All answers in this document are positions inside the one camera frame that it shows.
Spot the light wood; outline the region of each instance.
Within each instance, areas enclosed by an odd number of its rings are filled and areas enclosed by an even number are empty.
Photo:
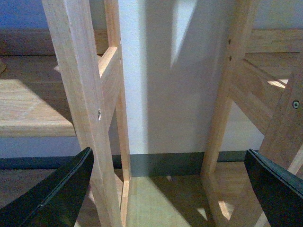
[[[301,52],[302,47],[302,29],[256,29],[252,30],[247,52]]]
[[[214,227],[199,176],[133,177],[128,227]]]
[[[229,86],[229,96],[265,134],[286,84],[242,60]]]
[[[107,130],[109,130],[120,88],[123,86],[121,54],[116,47],[109,47],[98,60],[101,87],[105,103]]]
[[[106,12],[108,45],[119,47],[121,45],[121,33],[118,0],[104,0],[104,6]]]
[[[116,104],[116,115],[118,123],[118,133],[121,151],[121,161],[123,167],[123,176],[125,181],[131,180],[131,160],[128,141],[127,130],[127,116],[126,116],[126,101],[124,86],[121,87],[121,91]]]
[[[121,197],[121,206],[120,206],[122,225],[124,227],[126,227],[126,219],[127,219],[128,194],[129,194],[129,181],[124,181],[122,197]]]
[[[100,223],[121,227],[89,2],[42,2],[80,146],[94,151],[90,184]]]
[[[97,54],[108,48],[107,30],[94,31]],[[0,29],[0,55],[54,55],[48,29]]]
[[[111,105],[109,108],[112,115],[113,107],[116,107],[119,143],[121,162],[124,177],[123,196],[121,201],[121,218],[122,225],[126,226],[127,220],[127,206],[128,206],[128,194],[129,194],[129,183],[131,181],[131,168],[130,168],[130,151],[128,142],[128,129],[127,129],[127,117],[126,117],[126,100],[125,100],[125,89],[124,89],[124,76],[123,76],[123,61],[122,61],[122,47],[121,47],[121,34],[120,34],[120,23],[119,23],[119,5],[118,0],[104,0],[106,21],[107,21],[107,35],[109,47],[117,48],[116,54],[119,56],[119,63],[116,64],[116,77],[121,80],[120,89],[115,90],[114,99],[117,102],[115,105]]]
[[[234,73],[235,67],[244,58],[246,43],[250,37],[258,3],[259,0],[242,0],[236,3],[236,15],[231,26],[232,30],[229,40],[227,41],[230,44],[227,47],[224,58],[224,68],[218,87],[212,124],[203,158],[202,176],[213,173],[215,169],[232,104],[231,99],[227,96],[229,91],[228,82]]]
[[[291,170],[293,174],[296,174],[302,165],[301,162],[296,162],[294,159],[302,158],[300,148],[303,144],[303,108],[301,105],[298,109],[294,109],[292,102],[303,100],[302,86],[303,53],[298,57],[297,65],[276,107],[259,150],[260,154],[281,167]],[[248,223],[254,226],[261,214],[262,208],[250,183],[247,182],[239,205],[235,208],[228,226],[239,227]]]
[[[220,188],[217,184],[214,174],[203,177],[203,188],[208,200],[214,222],[217,227],[225,227],[230,218],[225,201],[222,198]]]
[[[119,133],[119,143],[120,143],[120,154],[121,162],[124,176],[123,185],[123,195],[121,201],[121,218],[122,224],[126,226],[127,220],[127,204],[128,204],[128,187],[131,181],[131,160],[130,160],[130,150],[128,141],[128,130],[127,130],[127,117],[126,117],[126,103],[125,103],[125,91],[124,86],[121,87],[119,93],[118,101],[116,104],[116,115]]]
[[[0,60],[0,74],[6,69],[6,64]]]
[[[0,136],[75,136],[55,56],[2,59]]]
[[[218,185],[218,191],[221,193],[221,201],[224,201],[230,218],[248,180],[245,165],[243,162],[217,163],[213,176]]]
[[[287,83],[299,53],[247,53],[245,60],[280,82]]]

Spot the gray baseboard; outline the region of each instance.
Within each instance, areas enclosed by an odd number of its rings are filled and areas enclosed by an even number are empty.
[[[112,157],[114,168],[122,168],[121,156],[113,155]],[[57,169],[72,158],[73,156],[0,158],[0,169]]]
[[[243,161],[246,151],[220,152],[218,162]],[[113,155],[114,168],[122,168],[121,156]],[[0,158],[0,169],[57,169],[72,157]],[[200,173],[203,153],[131,155],[133,176],[196,175]]]
[[[220,152],[218,162],[243,161],[246,151]],[[131,155],[132,176],[200,174],[204,153]]]

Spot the baseboard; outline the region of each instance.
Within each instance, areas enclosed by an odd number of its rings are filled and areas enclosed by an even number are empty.
[[[220,152],[218,162],[243,161],[246,151]],[[122,168],[121,156],[113,155],[114,168]],[[0,158],[0,169],[57,169],[68,157]],[[203,153],[131,155],[132,176],[196,175],[200,173]]]
[[[220,152],[218,162],[243,161],[246,151]],[[132,176],[200,174],[204,153],[131,155]]]
[[[108,49],[107,30],[94,30],[97,54]],[[54,55],[48,29],[0,29],[0,55]]]
[[[112,157],[114,168],[122,168],[120,155]],[[73,156],[0,158],[0,169],[57,169],[72,158]]]

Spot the hardwood floor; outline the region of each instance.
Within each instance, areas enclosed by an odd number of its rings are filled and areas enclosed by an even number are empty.
[[[133,177],[128,227],[213,227],[199,176]]]
[[[238,202],[245,182],[249,179],[243,162],[219,162],[214,176],[229,215]]]
[[[0,208],[18,198],[54,170],[0,170]],[[123,188],[122,169],[115,169],[119,203]],[[84,198],[75,227],[101,227],[90,188]]]

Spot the screw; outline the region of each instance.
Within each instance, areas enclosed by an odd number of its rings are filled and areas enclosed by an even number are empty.
[[[101,120],[101,111],[98,110],[98,121],[100,121],[100,120]]]
[[[299,102],[298,100],[294,100],[294,101],[293,101],[293,108],[294,108],[294,109],[298,109],[299,106],[300,106],[300,102]]]

